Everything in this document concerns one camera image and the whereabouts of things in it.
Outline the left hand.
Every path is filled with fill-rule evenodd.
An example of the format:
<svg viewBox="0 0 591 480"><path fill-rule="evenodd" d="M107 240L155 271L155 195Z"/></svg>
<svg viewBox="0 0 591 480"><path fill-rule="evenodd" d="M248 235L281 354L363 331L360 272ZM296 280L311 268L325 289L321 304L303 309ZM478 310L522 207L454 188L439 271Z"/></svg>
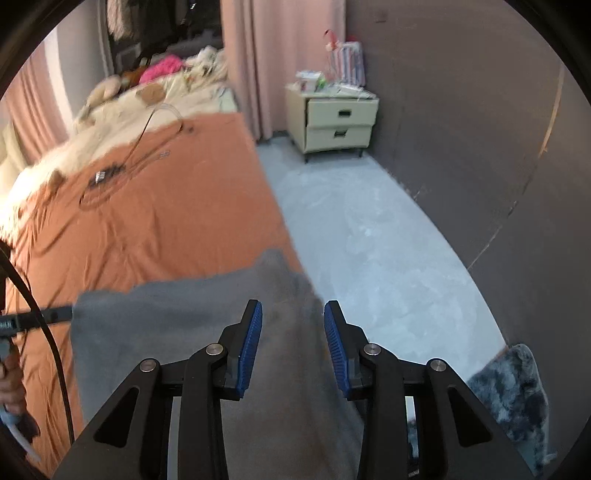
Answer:
<svg viewBox="0 0 591 480"><path fill-rule="evenodd" d="M1 362L0 403L14 415L22 415L27 410L26 390L17 350L13 350Z"/></svg>

